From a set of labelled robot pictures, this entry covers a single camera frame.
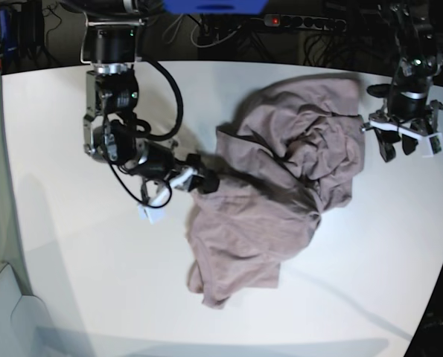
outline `blue box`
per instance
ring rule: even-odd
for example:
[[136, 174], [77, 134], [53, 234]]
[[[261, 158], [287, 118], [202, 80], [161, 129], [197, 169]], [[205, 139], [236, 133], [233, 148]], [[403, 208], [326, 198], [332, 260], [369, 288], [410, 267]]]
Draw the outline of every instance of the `blue box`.
[[171, 13], [260, 13], [267, 0], [165, 0]]

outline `crumpled fabric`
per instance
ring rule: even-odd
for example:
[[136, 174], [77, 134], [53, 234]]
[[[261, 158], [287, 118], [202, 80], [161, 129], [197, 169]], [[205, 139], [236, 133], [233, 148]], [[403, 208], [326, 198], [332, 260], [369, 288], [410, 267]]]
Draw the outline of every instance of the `crumpled fabric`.
[[193, 193], [188, 278], [221, 309], [244, 287], [276, 288], [281, 262], [306, 248], [321, 213], [346, 206], [365, 143], [353, 80], [296, 78], [252, 95], [237, 127], [217, 130], [231, 167], [215, 193]]

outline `table surface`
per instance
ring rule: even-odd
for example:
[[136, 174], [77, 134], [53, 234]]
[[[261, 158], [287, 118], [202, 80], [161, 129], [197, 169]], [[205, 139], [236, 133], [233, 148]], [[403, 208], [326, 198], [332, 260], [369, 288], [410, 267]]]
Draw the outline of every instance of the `table surface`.
[[[325, 68], [166, 62], [181, 88], [183, 149], [213, 152], [215, 127], [257, 89], [296, 76], [360, 81], [360, 113], [385, 77]], [[385, 164], [366, 134], [364, 171], [348, 207], [322, 216], [310, 246], [281, 269], [278, 289], [244, 289], [224, 310], [186, 288], [193, 202], [176, 192], [150, 225], [108, 166], [82, 150], [88, 67], [3, 78], [4, 122], [19, 227], [34, 294], [75, 356], [402, 356], [443, 263], [443, 153]], [[138, 116], [173, 125], [163, 77], [136, 66]], [[435, 87], [432, 99], [443, 101]], [[139, 180], [127, 179], [137, 192]]]

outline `cloth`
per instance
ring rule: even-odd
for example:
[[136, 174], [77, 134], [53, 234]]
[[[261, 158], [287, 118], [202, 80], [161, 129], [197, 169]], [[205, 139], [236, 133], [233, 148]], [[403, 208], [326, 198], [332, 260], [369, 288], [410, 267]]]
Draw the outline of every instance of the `cloth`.
[[353, 80], [298, 78], [251, 96], [236, 130], [217, 130], [233, 171], [217, 192], [193, 194], [188, 232], [197, 260], [188, 288], [205, 305], [277, 287], [281, 262], [307, 247], [321, 213], [348, 204], [365, 149], [358, 102]]

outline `power strip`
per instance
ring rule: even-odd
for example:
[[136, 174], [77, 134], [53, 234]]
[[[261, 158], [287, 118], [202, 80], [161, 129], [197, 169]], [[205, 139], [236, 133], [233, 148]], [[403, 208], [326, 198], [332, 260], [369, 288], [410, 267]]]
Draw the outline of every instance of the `power strip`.
[[345, 20], [329, 19], [327, 17], [267, 14], [264, 16], [264, 24], [270, 28], [297, 28], [336, 32], [347, 31], [347, 22]]

